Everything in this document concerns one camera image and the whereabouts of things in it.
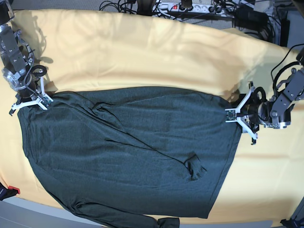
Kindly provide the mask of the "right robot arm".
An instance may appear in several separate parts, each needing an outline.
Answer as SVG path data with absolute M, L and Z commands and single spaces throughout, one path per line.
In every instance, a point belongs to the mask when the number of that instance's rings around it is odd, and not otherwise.
M 20 29 L 13 31 L 9 22 L 14 18 L 11 1 L 0 2 L 0 58 L 4 79 L 16 94 L 17 101 L 11 106 L 9 115 L 16 110 L 37 105 L 47 110 L 53 99 L 45 92 L 43 76 L 47 68 L 35 64 L 34 50 L 21 37 Z

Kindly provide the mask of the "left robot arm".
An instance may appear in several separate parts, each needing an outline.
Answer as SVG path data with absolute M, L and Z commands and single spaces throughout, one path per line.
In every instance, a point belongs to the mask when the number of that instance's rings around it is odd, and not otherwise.
M 252 138 L 252 145 L 258 139 L 259 127 L 284 129 L 291 124 L 294 102 L 304 98 L 304 50 L 296 61 L 282 67 L 272 77 L 274 94 L 268 100 L 262 87 L 249 82 L 249 91 L 241 94 L 233 107 L 226 109 L 226 123 L 237 123 L 243 133 Z

